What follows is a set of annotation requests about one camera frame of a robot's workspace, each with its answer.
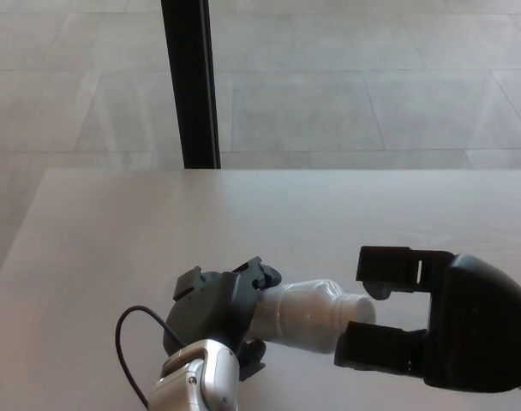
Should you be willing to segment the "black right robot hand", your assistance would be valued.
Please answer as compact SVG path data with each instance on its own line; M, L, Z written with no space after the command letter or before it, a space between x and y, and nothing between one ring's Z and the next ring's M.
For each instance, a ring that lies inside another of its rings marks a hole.
M472 393L521 388L521 287L470 254L361 248L356 280L377 301L393 292L427 293L428 325L404 331L351 321L335 366L420 378Z

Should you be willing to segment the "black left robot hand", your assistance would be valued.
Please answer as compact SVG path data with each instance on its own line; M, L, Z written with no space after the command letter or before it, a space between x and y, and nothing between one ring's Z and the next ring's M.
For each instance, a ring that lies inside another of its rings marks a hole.
M262 291L281 281L281 274L259 257L233 271L203 271L196 266L182 274L165 320L173 331L163 336L165 352L171 356L191 343L211 339L237 355L241 381L252 377L264 368L261 360L266 352L260 338L247 336L256 303Z

